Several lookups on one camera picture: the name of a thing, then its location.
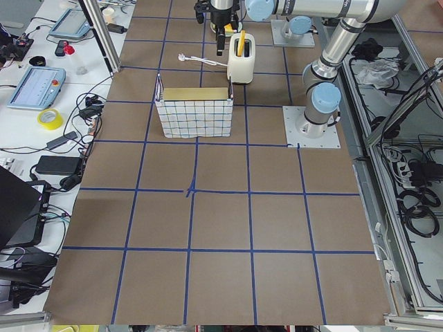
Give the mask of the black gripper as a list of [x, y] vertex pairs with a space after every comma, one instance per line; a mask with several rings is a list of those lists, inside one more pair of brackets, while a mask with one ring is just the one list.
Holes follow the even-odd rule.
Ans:
[[224, 26], [230, 23], [231, 10], [232, 0], [210, 0], [210, 20], [216, 27], [217, 56], [224, 52]]
[[233, 31], [239, 31], [239, 17], [237, 11], [240, 9], [239, 0], [233, 0], [231, 7], [230, 25]]

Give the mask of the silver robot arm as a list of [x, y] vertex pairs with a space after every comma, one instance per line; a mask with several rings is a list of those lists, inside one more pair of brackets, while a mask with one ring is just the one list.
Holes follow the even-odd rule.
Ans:
[[[271, 15], [289, 16], [296, 9], [297, 1], [245, 1], [246, 15], [253, 21], [266, 21]], [[311, 18], [295, 16], [283, 21], [280, 29], [285, 39], [295, 39], [312, 31]]]
[[302, 75], [306, 90], [304, 113], [296, 120], [296, 129], [307, 138], [323, 136], [328, 121], [341, 101], [341, 92], [333, 81], [347, 52], [367, 24], [392, 18], [405, 1], [246, 1], [245, 10], [253, 21], [266, 21], [271, 15], [305, 15], [339, 18], [320, 57], [305, 68]]

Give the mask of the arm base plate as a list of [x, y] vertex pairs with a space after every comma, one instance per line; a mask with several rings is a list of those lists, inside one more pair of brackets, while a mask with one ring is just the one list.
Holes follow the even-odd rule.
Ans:
[[336, 125], [312, 124], [305, 118], [305, 107], [283, 106], [287, 146], [307, 149], [340, 149]]
[[293, 17], [289, 21], [272, 19], [273, 44], [279, 47], [313, 48], [312, 22], [309, 17]]

